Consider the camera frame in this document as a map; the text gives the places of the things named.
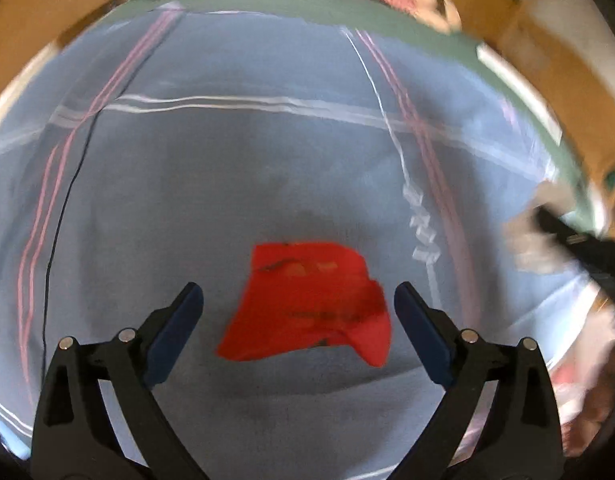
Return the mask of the blue striped bed sheet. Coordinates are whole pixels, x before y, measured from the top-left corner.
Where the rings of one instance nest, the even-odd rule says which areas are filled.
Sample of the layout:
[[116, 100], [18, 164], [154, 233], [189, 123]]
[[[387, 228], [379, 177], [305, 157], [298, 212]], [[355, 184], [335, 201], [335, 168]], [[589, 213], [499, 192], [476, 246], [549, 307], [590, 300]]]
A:
[[188, 282], [204, 315], [158, 402], [214, 479], [382, 479], [441, 390], [403, 330], [388, 362], [314, 348], [232, 363], [216, 349], [261, 243], [359, 252], [460, 326], [549, 364], [580, 333], [586, 276], [518, 270], [504, 223], [562, 142], [475, 41], [391, 11], [317, 24], [224, 0], [100, 24], [0, 125], [0, 435], [30, 451], [42, 366], [67, 335], [114, 336]]

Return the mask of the red plastic wrapper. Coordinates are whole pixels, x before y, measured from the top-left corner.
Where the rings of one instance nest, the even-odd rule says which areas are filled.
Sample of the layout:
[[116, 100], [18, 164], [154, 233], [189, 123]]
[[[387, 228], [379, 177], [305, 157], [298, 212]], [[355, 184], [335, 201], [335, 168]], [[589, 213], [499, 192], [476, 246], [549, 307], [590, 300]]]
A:
[[245, 362], [317, 346], [349, 346], [370, 366], [387, 363], [387, 300], [364, 257], [336, 243], [254, 247], [249, 280], [216, 353]]

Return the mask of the wooden bunk bed frame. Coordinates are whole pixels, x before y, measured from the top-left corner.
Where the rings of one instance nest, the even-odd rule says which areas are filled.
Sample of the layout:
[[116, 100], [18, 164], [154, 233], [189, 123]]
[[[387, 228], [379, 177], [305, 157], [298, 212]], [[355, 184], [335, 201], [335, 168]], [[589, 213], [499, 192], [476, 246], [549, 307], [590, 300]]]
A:
[[[0, 99], [38, 54], [63, 46], [117, 0], [0, 0]], [[615, 235], [615, 32], [594, 0], [453, 0], [541, 92], [571, 136]]]

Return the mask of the white flat board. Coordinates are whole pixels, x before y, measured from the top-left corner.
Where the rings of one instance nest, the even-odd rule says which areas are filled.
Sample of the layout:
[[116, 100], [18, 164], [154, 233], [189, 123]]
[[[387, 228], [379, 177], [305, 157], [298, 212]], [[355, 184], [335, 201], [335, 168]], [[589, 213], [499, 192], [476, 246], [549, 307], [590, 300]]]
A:
[[560, 122], [558, 122], [558, 119], [551, 111], [547, 101], [539, 93], [539, 90], [487, 44], [478, 45], [477, 58], [521, 99], [523, 104], [528, 107], [533, 116], [549, 133], [554, 142], [560, 145], [563, 135]]

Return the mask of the green mattress pad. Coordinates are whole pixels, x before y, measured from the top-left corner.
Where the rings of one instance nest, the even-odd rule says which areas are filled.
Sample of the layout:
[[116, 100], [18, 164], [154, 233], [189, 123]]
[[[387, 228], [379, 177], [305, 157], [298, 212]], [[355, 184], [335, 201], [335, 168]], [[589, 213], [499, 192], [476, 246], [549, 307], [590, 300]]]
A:
[[109, 25], [161, 8], [177, 6], [188, 12], [253, 12], [303, 18], [323, 25], [341, 25], [362, 29], [373, 35], [399, 39], [433, 55], [443, 56], [468, 70], [472, 70], [487, 84], [504, 94], [510, 103], [520, 107], [541, 129], [547, 150], [554, 157], [559, 177], [568, 180], [577, 196], [577, 221], [588, 231], [601, 232], [606, 227], [607, 214], [600, 192], [592, 185], [583, 167], [582, 157], [562, 128], [561, 144], [557, 145], [549, 133], [533, 116], [521, 99], [501, 79], [477, 58], [477, 47], [485, 42], [464, 32], [443, 35], [418, 23], [414, 18], [393, 10], [376, 0], [131, 0], [111, 10], [99, 23]]

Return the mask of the white lined trash bin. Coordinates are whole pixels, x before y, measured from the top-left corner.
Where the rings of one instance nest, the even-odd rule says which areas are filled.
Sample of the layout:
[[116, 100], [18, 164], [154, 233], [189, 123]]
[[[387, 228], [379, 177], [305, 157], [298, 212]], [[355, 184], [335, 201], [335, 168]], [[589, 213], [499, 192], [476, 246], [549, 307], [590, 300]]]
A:
[[565, 455], [579, 456], [592, 443], [615, 404], [615, 307], [587, 316], [580, 336], [551, 372]]

